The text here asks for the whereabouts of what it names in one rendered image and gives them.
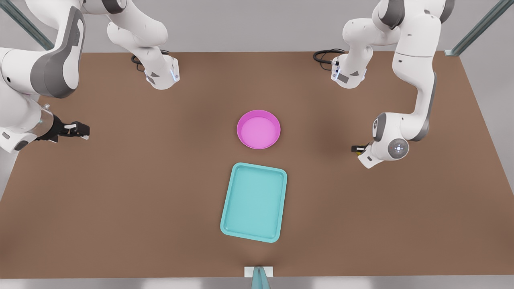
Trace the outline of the pink round plate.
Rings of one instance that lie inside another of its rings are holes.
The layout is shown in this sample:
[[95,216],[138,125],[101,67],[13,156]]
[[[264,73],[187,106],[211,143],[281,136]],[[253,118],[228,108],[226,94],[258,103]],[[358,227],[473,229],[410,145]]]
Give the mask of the pink round plate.
[[237,137],[251,149],[266,149],[274,145],[281,134],[281,124],[266,110],[251,110],[237,123]]

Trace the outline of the teal rectangular tray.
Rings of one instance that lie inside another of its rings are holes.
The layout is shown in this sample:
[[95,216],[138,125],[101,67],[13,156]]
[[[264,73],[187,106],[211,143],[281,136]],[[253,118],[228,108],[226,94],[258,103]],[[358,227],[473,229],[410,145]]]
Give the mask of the teal rectangular tray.
[[236,163],[222,211],[222,233],[259,242],[277,242],[287,182],[288,174],[283,169]]

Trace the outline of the silver frame post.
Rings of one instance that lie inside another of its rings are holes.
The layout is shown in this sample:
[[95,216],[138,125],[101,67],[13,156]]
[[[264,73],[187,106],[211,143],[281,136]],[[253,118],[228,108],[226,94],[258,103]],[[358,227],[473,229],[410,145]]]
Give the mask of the silver frame post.
[[455,47],[444,50],[445,56],[457,57],[461,55],[512,5],[514,5],[514,0],[499,0]]
[[0,0],[0,9],[20,26],[34,41],[46,51],[54,48],[54,44],[29,20],[11,0]]
[[268,278],[273,277],[273,267],[244,267],[244,277],[251,277],[250,289],[271,289]]

